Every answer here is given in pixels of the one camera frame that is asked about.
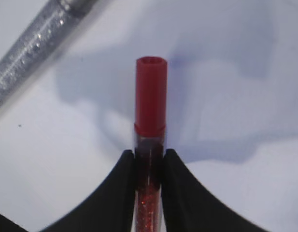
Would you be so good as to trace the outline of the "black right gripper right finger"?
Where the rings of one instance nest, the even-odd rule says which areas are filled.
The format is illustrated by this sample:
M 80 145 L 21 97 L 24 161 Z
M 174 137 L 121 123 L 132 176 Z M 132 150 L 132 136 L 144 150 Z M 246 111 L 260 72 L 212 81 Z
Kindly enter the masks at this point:
M 298 153 L 186 165 L 169 150 L 162 200 L 169 232 L 298 232 Z

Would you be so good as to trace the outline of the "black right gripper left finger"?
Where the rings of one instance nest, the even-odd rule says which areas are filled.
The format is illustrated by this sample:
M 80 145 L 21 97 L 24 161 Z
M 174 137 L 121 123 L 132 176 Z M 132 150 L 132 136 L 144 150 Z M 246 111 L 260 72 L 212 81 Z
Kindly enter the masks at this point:
M 131 150 L 76 208 L 44 232 L 129 232 L 135 202 L 135 159 Z

